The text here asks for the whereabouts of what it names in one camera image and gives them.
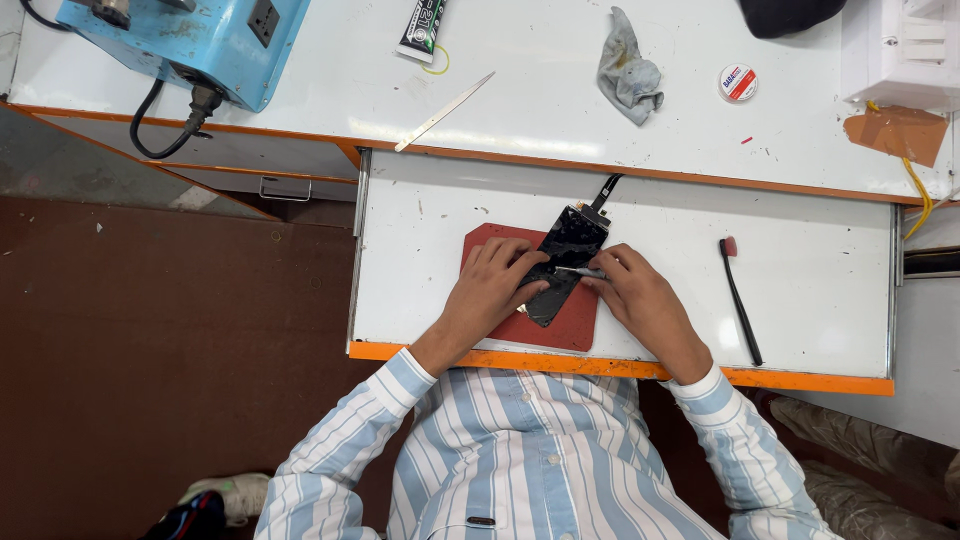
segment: hand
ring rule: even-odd
[[[597,253],[589,267],[602,269],[610,282],[582,281],[677,383],[692,384],[707,374],[713,365],[710,350],[690,325],[673,287],[647,259],[627,244],[617,244]]]
[[[520,238],[491,238],[483,246],[473,246],[444,313],[409,348],[427,373],[439,377],[518,307],[550,286],[541,280],[516,288],[534,264],[550,259],[542,251],[530,251],[532,247]]]

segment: black glue tube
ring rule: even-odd
[[[430,63],[433,61],[433,44],[440,29],[440,17],[444,15],[446,0],[417,0],[414,14],[410,17],[407,32],[400,39],[396,51]]]

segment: black toothbrush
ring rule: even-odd
[[[736,257],[736,240],[733,236],[727,236],[720,240],[720,255],[723,256],[723,265],[727,269],[727,282],[730,284],[730,292],[733,295],[733,304],[736,306],[736,316],[740,319],[740,326],[743,328],[743,335],[747,338],[747,348],[750,349],[750,357],[754,360],[754,366],[763,365],[763,358],[760,357],[760,348],[756,345],[754,329],[750,327],[750,319],[747,318],[747,310],[743,308],[743,302],[740,301],[740,293],[736,292],[736,285],[733,284],[733,273],[730,271],[730,257]]]

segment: black phone screen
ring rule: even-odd
[[[539,251],[550,256],[550,260],[536,264],[520,281],[523,286],[529,282],[546,280],[550,288],[527,302],[527,317],[546,328],[557,316],[557,312],[573,292],[580,281],[580,275],[573,272],[554,272],[557,266],[582,268],[597,254],[600,246],[607,240],[606,228],[594,223],[573,206],[561,212],[556,223],[540,244]]]

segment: red silicone mat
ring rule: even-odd
[[[484,223],[464,238],[464,253],[460,267],[464,267],[467,256],[473,246],[483,245],[491,237],[525,238],[530,240],[534,249],[540,245],[546,233],[507,227],[494,223]],[[593,346],[593,328],[597,318],[597,296],[586,285],[579,283],[560,308],[550,326],[540,325],[527,318],[526,313],[516,312],[493,329],[488,335],[492,339],[515,341],[542,347],[554,347],[569,351],[585,352]]]

